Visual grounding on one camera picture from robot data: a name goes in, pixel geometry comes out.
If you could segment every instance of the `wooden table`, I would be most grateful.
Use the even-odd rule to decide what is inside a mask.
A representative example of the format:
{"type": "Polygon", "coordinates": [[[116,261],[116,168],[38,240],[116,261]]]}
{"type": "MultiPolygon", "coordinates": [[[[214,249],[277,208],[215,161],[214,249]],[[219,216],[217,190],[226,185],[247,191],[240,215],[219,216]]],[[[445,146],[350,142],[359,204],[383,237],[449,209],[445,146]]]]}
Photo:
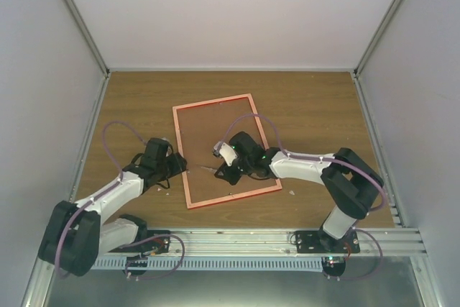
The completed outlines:
{"type": "MultiPolygon", "coordinates": [[[[96,125],[77,198],[88,196],[116,177],[101,142],[106,122],[129,122],[145,138],[166,137],[177,149],[172,107],[251,93],[258,112],[278,127],[284,147],[294,152],[328,153],[350,147],[376,168],[363,116],[348,73],[309,72],[143,72],[112,73],[96,125]]],[[[275,136],[264,124],[270,145],[275,136]]],[[[107,142],[122,166],[143,145],[126,128],[113,125],[107,142]]],[[[119,214],[145,219],[150,227],[318,227],[334,207],[324,186],[284,179],[283,189],[261,196],[188,210],[180,176],[171,189],[151,188],[119,214]]],[[[360,223],[393,227],[389,208],[360,223]]]]}

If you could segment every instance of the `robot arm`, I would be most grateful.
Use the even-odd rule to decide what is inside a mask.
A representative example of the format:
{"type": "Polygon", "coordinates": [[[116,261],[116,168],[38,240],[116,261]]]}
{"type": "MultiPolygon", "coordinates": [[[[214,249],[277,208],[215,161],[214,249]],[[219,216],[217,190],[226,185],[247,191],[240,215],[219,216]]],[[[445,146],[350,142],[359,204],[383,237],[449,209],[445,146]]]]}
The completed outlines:
{"type": "Polygon", "coordinates": [[[48,222],[39,258],[54,264],[65,225],[77,212],[79,215],[68,230],[60,250],[61,268],[74,275],[86,274],[98,255],[147,237],[145,222],[131,215],[121,215],[116,221],[104,223],[128,201],[162,181],[169,186],[169,178],[185,171],[185,159],[178,153],[168,154],[169,149],[172,151],[169,142],[152,138],[145,152],[136,155],[123,168],[123,174],[99,191],[75,203],[61,201],[48,222]],[[90,205],[82,210],[88,202],[90,205]]]}
{"type": "Polygon", "coordinates": [[[336,246],[358,219],[366,217],[379,194],[368,180],[331,160],[347,162],[383,186],[378,174],[346,148],[327,155],[282,152],[277,147],[265,150],[247,133],[240,132],[229,140],[229,145],[218,143],[213,153],[225,160],[215,176],[232,185],[243,175],[251,174],[259,178],[297,178],[325,185],[336,202],[320,229],[325,249],[336,246]]]}

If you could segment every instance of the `brown board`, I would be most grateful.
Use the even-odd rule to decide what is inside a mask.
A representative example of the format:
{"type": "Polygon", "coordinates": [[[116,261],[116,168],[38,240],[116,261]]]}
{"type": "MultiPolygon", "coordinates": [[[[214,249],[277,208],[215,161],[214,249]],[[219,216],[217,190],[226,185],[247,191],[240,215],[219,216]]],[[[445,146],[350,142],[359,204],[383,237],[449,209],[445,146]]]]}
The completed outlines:
{"type": "MultiPolygon", "coordinates": [[[[185,199],[189,209],[233,201],[257,194],[281,190],[279,180],[253,180],[243,176],[236,185],[214,177],[210,170],[224,162],[214,157],[214,145],[222,140],[231,123],[241,115],[257,113],[251,94],[218,98],[172,108],[178,150],[187,160],[183,173],[185,199]]],[[[258,118],[247,117],[238,122],[226,140],[240,131],[248,133],[266,149],[267,139],[258,118]]]]}

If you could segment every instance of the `ventilation grille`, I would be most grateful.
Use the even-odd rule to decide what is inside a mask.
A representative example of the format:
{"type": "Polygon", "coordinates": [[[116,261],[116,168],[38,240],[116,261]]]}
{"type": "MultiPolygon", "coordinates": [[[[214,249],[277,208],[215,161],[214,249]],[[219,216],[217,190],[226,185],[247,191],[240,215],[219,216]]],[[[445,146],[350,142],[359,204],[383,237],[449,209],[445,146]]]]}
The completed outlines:
{"type": "MultiPolygon", "coordinates": [[[[147,267],[133,267],[133,270],[170,270],[178,263],[178,258],[151,257],[147,267]]],[[[123,270],[125,257],[101,257],[96,260],[93,270],[123,270]]],[[[189,257],[185,258],[179,270],[210,271],[314,271],[321,272],[321,258],[244,258],[189,257]]]]}

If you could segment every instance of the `pink frame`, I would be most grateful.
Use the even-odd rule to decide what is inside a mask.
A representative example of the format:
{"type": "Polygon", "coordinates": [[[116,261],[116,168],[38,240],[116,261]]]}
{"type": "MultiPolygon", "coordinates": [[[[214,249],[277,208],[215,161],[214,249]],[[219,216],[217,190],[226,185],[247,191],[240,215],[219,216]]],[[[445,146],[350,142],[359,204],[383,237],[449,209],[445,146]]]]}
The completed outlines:
{"type": "MultiPolygon", "coordinates": [[[[249,104],[251,105],[252,112],[257,114],[256,106],[254,104],[254,100],[252,99],[252,95],[250,93],[245,93],[245,94],[237,95],[237,96],[224,97],[224,98],[217,98],[215,100],[209,100],[209,101],[195,102],[194,104],[184,104],[182,106],[174,106],[172,108],[172,115],[174,116],[175,135],[178,138],[179,153],[183,156],[182,139],[180,138],[179,119],[178,119],[179,109],[204,106],[206,104],[214,104],[214,103],[223,102],[223,101],[238,100],[241,98],[247,98],[249,100],[249,104]]],[[[260,122],[260,119],[257,117],[255,117],[255,121],[256,121],[256,125],[260,133],[260,137],[262,138],[262,143],[264,144],[265,149],[268,149],[268,142],[267,142],[267,138],[264,133],[264,129],[262,128],[262,123],[260,122]]],[[[200,201],[198,203],[192,203],[191,197],[190,197],[190,188],[188,186],[188,177],[187,177],[186,172],[182,173],[182,179],[184,182],[185,200],[187,203],[187,209],[200,208],[202,206],[224,203],[226,201],[234,201],[236,199],[247,198],[250,196],[256,196],[258,194],[279,191],[282,189],[281,182],[279,179],[277,179],[276,184],[272,187],[259,188],[257,190],[238,193],[232,196],[225,196],[225,197],[210,199],[208,201],[200,201]]]]}

